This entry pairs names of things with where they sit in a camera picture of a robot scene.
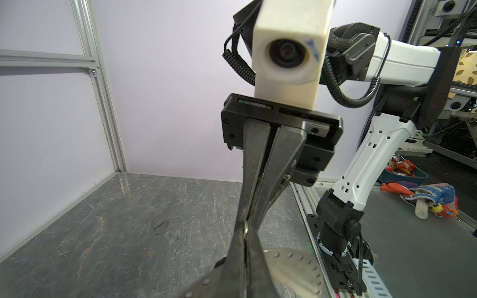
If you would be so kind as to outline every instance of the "blue mark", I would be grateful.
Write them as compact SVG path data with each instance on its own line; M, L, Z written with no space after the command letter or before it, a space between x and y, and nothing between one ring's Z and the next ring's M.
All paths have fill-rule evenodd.
M313 50L313 55L315 56L316 62L320 61L320 55L318 54L318 51L316 50L315 43L313 42L312 39L306 42L307 45L310 46L310 48Z

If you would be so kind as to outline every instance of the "blue bin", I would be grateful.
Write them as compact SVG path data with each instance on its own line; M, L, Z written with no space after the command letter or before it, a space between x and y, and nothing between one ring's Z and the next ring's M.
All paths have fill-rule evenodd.
M416 168L413 173L416 174L417 177L401 176L393 172L383 170L383 172L378 178L378 181L381 183L386 183L387 181L407 181L407 182L414 182L421 185L421 184L424 184L424 180L426 180L429 177L429 175L426 172L424 172L423 170L419 168Z

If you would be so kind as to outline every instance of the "stone surface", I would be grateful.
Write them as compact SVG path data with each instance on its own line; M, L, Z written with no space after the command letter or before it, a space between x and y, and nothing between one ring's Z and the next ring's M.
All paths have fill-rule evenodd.
M0 264L0 297L175 297L226 255L240 187L118 174ZM291 188L259 236L311 253Z

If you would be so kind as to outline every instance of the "white wall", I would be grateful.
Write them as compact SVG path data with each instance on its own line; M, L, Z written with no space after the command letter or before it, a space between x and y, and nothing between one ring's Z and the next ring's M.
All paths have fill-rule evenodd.
M221 55L232 15L248 2L92 0L131 172L242 179L242 152L223 143L220 111L229 93L253 96L253 87ZM333 26L367 22L397 39L410 2L338 0ZM244 47L241 53L248 56ZM351 82L343 90L358 98L367 85ZM315 110L344 118L337 154L321 174L336 178L356 150L371 104L346 109L322 86Z
M0 50L84 55L70 0L0 0Z
M114 172L90 76L51 71L0 68L0 258Z

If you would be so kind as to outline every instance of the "camera lens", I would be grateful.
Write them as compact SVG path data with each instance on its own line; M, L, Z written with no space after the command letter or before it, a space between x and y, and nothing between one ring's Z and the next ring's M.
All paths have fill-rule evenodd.
M305 60L305 52L305 48L296 41L282 39L270 45L270 58L280 67L297 67Z

